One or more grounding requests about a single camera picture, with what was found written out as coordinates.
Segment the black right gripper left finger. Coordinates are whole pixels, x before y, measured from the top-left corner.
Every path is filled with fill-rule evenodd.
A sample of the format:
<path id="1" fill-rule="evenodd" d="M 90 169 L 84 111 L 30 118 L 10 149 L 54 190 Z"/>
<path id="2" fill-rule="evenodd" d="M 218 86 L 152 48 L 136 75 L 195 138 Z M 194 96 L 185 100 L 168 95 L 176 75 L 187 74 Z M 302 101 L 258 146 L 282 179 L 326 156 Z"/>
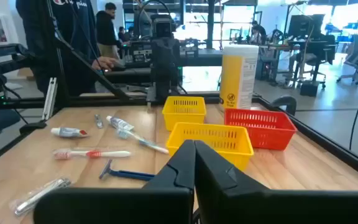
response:
<path id="1" fill-rule="evenodd" d="M 186 140 L 143 187 L 53 190 L 36 204 L 34 223 L 191 223 L 195 163 Z"/>

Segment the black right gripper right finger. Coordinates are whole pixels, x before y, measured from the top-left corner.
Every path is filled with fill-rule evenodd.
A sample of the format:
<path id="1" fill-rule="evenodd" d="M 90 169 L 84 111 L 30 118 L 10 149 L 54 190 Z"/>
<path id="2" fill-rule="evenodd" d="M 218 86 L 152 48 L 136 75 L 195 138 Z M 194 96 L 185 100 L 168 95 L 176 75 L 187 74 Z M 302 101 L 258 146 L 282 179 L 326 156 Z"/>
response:
<path id="1" fill-rule="evenodd" d="M 195 141 L 202 223 L 358 223 L 358 191 L 273 190 Z"/>

